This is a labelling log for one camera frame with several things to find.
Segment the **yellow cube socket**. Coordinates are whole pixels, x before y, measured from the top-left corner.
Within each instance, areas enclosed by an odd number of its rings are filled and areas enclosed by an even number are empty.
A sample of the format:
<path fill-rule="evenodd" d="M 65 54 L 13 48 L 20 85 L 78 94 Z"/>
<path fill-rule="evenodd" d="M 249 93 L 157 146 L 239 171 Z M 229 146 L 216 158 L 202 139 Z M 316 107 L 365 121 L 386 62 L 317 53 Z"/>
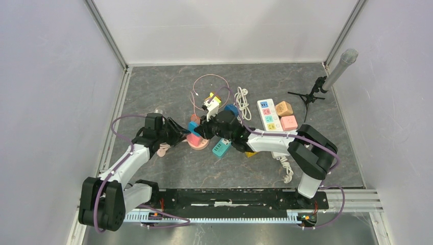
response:
<path fill-rule="evenodd" d="M 252 157 L 252 156 L 254 156 L 256 154 L 257 154 L 257 152 L 245 152 L 245 155 L 246 155 L 247 158 L 250 158 L 250 157 Z"/>

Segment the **blue plug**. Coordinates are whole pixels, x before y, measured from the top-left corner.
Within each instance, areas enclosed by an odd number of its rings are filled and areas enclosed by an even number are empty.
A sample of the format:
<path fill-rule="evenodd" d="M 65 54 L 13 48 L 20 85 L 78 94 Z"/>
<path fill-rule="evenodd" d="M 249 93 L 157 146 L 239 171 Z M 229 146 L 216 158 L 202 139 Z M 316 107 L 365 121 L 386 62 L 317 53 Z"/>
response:
<path fill-rule="evenodd" d="M 197 128 L 198 126 L 199 126 L 199 125 L 198 125 L 195 121 L 190 121 L 190 122 L 188 123 L 188 130 L 189 130 L 193 135 L 200 137 L 201 135 L 195 131 L 195 128 Z"/>

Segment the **blue cube socket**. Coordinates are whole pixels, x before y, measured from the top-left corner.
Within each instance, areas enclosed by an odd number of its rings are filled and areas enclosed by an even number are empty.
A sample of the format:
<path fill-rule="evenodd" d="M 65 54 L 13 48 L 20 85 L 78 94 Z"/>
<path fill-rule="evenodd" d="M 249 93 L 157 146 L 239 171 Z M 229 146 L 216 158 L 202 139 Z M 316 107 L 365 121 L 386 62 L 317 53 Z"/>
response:
<path fill-rule="evenodd" d="M 237 107 L 234 104 L 228 104 L 228 105 L 226 105 L 224 107 L 224 110 L 233 112 L 236 117 L 238 117 L 238 115 L 239 115 L 238 109 L 237 109 Z"/>

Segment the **pink cube socket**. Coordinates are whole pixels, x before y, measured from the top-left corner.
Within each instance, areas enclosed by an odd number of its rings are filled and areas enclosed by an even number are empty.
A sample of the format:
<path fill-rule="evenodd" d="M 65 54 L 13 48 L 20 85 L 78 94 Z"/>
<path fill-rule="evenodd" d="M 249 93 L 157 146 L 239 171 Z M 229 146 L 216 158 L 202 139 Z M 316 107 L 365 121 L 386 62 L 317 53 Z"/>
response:
<path fill-rule="evenodd" d="M 283 131 L 291 131 L 298 128 L 298 123 L 294 115 L 281 117 L 280 123 Z"/>

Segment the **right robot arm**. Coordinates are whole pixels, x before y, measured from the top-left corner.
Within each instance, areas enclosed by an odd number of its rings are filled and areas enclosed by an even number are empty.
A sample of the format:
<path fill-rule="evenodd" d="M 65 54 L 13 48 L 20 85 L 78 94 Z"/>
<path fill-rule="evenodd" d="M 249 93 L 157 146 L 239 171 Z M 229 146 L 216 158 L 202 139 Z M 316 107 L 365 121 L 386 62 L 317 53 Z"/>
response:
<path fill-rule="evenodd" d="M 194 131 L 205 139 L 227 139 L 240 152 L 288 154 L 303 172 L 295 194 L 295 202 L 301 208 L 315 202 L 321 183 L 340 161 L 337 147 L 307 124 L 294 133 L 264 131 L 241 124 L 231 111 L 221 111 L 210 118 L 203 116 Z"/>

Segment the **hot pink square plug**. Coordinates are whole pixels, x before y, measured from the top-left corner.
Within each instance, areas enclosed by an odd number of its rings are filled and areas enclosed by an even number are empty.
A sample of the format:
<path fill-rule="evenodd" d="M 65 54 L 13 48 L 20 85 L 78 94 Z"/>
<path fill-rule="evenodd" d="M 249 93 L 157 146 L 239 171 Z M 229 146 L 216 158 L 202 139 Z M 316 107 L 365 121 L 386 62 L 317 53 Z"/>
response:
<path fill-rule="evenodd" d="M 198 137 L 193 134 L 188 134 L 186 140 L 192 148 L 198 148 L 201 144 L 202 137 Z"/>

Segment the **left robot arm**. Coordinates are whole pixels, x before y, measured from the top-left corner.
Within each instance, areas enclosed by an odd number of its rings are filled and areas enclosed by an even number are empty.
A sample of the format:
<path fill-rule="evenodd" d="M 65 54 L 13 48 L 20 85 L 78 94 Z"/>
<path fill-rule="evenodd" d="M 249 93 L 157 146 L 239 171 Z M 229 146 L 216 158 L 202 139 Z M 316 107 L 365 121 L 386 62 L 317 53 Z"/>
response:
<path fill-rule="evenodd" d="M 141 204 L 154 208 L 160 203 L 156 182 L 141 180 L 129 188 L 126 186 L 161 144 L 176 146 L 190 134 L 188 129 L 160 113 L 149 113 L 143 118 L 144 126 L 129 141 L 123 155 L 108 170 L 98 177 L 86 178 L 82 184 L 78 222 L 94 227 L 98 233 L 117 231 L 126 215 Z"/>

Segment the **beige dragon cube socket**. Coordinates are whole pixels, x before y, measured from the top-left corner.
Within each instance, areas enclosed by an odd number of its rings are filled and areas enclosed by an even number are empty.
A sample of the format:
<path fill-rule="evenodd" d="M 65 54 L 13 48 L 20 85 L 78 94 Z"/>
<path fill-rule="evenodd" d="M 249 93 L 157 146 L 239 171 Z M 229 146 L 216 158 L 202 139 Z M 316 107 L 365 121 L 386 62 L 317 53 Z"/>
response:
<path fill-rule="evenodd" d="M 291 104 L 286 101 L 282 101 L 275 105 L 275 110 L 277 115 L 280 117 L 291 116 L 294 114 Z"/>

